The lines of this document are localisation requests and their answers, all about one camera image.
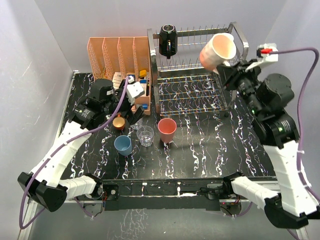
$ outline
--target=orange cup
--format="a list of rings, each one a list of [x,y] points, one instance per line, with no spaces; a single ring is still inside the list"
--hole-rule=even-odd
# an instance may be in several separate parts
[[[171,118],[163,118],[158,123],[158,129],[160,132],[160,138],[165,144],[170,143],[174,138],[177,130],[177,124],[175,120]]]

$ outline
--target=glass cup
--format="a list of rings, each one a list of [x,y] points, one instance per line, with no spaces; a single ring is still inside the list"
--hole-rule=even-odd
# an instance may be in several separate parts
[[[142,118],[140,118],[135,124],[130,126],[134,130],[138,130],[142,127]]]
[[[144,147],[149,147],[154,141],[155,132],[150,126],[142,126],[136,131],[136,135]]]

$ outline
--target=gray floor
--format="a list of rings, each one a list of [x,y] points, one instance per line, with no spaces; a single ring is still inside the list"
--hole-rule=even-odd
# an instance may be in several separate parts
[[[278,240],[293,239],[275,228],[255,205],[236,219],[202,209],[105,211],[94,220],[75,203],[45,211],[32,225],[29,240]]]

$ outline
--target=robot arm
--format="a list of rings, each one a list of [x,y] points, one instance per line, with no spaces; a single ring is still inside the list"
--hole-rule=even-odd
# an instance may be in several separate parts
[[[219,65],[224,88],[237,90],[252,111],[252,126],[269,155],[281,193],[260,186],[242,173],[223,179],[224,194],[238,194],[257,204],[277,228],[299,229],[308,219],[320,219],[318,201],[303,186],[296,166],[299,133],[284,107],[294,98],[291,82],[281,74],[270,74],[260,82],[261,67],[278,61],[275,44],[260,45],[258,59],[241,60],[235,66]]]
[[[120,107],[121,114],[134,124],[144,112],[142,107],[133,114],[131,111],[134,99],[144,94],[144,89],[139,82],[129,78],[126,95]],[[18,182],[25,190],[33,174],[41,167],[46,159],[50,159],[53,151],[58,146],[65,146],[57,152],[46,164],[42,171],[35,177],[28,191],[28,196],[43,205],[50,212],[61,207],[67,199],[87,195],[89,198],[98,198],[102,194],[102,182],[92,174],[86,174],[74,179],[61,180],[61,176],[67,165],[77,153],[81,145],[92,135],[86,134],[69,144],[67,141],[79,134],[86,133],[97,128],[105,121],[106,115],[112,114],[119,102],[125,80],[122,81],[117,92],[114,91],[113,83],[107,79],[97,79],[91,86],[88,97],[82,99],[75,107],[69,121],[66,123],[61,135],[54,142],[46,156],[35,166],[30,173],[22,172]]]

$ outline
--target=wire rack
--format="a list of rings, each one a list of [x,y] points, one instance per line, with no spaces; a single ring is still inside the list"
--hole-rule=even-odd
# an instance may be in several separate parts
[[[218,33],[237,34],[236,56],[231,65],[246,59],[249,45],[236,22],[204,28],[177,31],[178,51],[167,59],[159,53],[159,34],[148,29],[152,85],[156,111],[161,116],[227,111],[234,105],[236,94],[227,104],[218,74],[208,72],[199,61],[199,54],[207,42]]]

